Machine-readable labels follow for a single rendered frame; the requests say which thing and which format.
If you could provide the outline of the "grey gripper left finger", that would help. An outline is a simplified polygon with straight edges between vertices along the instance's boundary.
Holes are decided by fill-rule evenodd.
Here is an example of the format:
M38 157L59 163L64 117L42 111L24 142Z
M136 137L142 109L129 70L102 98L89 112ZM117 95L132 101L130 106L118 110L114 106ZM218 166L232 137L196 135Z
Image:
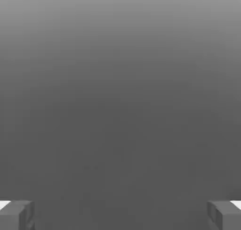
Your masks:
M35 230L35 203L0 200L0 230Z

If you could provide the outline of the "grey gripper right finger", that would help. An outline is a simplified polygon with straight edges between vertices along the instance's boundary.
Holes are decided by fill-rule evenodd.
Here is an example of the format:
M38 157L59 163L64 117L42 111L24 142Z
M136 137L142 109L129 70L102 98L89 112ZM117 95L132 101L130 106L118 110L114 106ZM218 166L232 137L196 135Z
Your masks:
M241 200L208 201L209 230L241 230Z

